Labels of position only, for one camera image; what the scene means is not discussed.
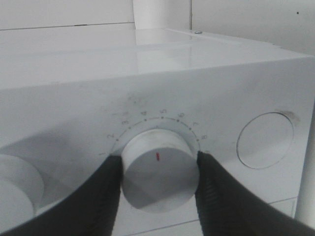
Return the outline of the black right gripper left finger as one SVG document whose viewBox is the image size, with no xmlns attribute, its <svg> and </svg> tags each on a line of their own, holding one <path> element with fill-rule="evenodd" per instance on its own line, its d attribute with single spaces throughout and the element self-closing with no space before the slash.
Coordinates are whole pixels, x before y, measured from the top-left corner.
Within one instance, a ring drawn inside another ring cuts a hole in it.
<svg viewBox="0 0 315 236">
<path fill-rule="evenodd" d="M 73 193 L 4 236 L 110 236 L 121 193 L 122 158 L 110 155 Z"/>
</svg>

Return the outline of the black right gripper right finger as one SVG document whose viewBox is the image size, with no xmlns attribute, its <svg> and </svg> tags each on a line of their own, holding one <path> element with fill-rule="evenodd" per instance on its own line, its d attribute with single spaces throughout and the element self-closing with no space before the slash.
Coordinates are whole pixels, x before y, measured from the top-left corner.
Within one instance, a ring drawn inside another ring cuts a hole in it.
<svg viewBox="0 0 315 236">
<path fill-rule="evenodd" d="M 205 236 L 313 236 L 313 228 L 273 208 L 238 182 L 212 155 L 197 154 L 195 201 Z"/>
</svg>

